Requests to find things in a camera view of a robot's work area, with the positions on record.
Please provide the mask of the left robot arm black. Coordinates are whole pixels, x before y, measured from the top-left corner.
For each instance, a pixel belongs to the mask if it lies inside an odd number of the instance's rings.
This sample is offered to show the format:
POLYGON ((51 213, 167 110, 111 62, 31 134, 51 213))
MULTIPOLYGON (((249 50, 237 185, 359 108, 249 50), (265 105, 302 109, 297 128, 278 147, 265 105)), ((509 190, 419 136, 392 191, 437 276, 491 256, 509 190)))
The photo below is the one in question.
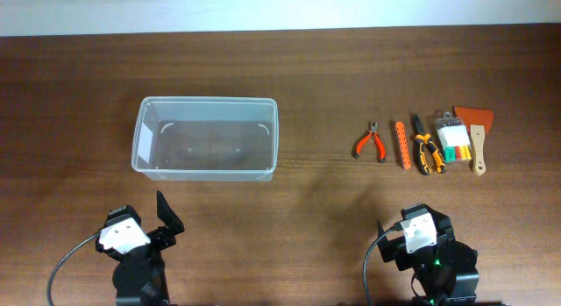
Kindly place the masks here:
POLYGON ((96 237, 96 250, 117 261, 112 275, 117 305, 171 303, 162 252, 176 245, 176 236, 185 227, 161 191, 156 192, 156 211, 163 225, 145 232, 131 205, 113 210, 96 237))

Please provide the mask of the clear plastic container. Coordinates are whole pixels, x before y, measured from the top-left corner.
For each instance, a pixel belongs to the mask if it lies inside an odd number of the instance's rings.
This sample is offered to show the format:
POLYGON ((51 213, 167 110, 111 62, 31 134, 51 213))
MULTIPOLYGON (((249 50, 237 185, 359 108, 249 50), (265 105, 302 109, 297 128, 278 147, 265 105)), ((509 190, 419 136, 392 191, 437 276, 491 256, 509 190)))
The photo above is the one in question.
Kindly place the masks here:
POLYGON ((272 98, 149 96, 131 167, 153 181, 271 181, 280 143, 272 98))

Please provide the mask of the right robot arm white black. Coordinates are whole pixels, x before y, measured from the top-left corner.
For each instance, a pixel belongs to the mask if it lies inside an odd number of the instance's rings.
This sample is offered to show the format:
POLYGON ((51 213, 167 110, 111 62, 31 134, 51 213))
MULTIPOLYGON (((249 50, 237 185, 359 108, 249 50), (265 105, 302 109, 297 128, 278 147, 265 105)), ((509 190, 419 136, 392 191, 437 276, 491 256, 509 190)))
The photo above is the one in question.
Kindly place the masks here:
POLYGON ((420 283, 423 293, 414 293, 414 305, 475 304, 478 253, 456 240, 447 215, 418 203, 401 210, 401 221, 390 228, 377 224, 377 232, 383 261, 411 269, 411 281, 420 283))

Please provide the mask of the orange black long-nose pliers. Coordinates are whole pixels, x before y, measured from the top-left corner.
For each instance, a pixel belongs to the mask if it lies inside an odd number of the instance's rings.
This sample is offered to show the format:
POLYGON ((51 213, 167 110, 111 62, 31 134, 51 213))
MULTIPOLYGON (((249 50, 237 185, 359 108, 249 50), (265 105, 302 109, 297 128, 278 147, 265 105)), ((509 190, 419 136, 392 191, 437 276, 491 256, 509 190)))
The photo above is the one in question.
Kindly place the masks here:
POLYGON ((432 170, 428 164, 428 155, 435 161, 436 171, 440 174, 446 172, 446 165, 444 157, 433 140, 431 134, 427 132, 423 126, 421 119, 415 113, 413 115, 413 122, 416 131, 414 138, 415 141, 415 156, 418 161, 418 169, 422 175, 430 175, 432 170))

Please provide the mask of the clear box of coloured bits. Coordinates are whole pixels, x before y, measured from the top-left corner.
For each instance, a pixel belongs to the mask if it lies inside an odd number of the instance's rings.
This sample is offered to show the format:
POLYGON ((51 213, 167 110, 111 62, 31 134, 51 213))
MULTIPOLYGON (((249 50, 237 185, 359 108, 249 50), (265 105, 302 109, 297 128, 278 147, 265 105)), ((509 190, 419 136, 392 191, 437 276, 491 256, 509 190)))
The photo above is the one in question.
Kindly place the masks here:
POLYGON ((445 163, 472 159, 471 141, 461 118, 446 111, 435 121, 435 126, 443 148, 445 163))

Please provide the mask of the orange scraper wooden handle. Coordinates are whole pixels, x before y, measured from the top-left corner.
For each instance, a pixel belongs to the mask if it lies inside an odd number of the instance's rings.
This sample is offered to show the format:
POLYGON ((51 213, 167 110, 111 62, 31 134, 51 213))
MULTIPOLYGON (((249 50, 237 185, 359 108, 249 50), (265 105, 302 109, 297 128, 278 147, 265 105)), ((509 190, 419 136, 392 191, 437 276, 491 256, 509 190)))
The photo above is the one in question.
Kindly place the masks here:
POLYGON ((481 176, 486 172, 484 144, 486 134, 490 130, 494 113, 488 109, 476 109, 454 106, 453 112, 465 123, 472 142, 472 171, 481 176))

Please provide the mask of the orange perforated strip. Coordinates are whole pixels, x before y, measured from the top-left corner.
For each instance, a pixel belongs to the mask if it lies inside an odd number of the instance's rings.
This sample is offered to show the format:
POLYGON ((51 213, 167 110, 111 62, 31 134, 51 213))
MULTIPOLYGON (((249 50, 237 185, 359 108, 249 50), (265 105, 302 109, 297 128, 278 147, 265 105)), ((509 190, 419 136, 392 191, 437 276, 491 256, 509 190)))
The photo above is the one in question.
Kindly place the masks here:
POLYGON ((411 159, 409 156, 408 141, 406 137, 404 123, 397 121, 395 123, 396 135, 398 138, 398 143, 401 152, 402 167, 404 169, 410 169, 412 166, 411 159))

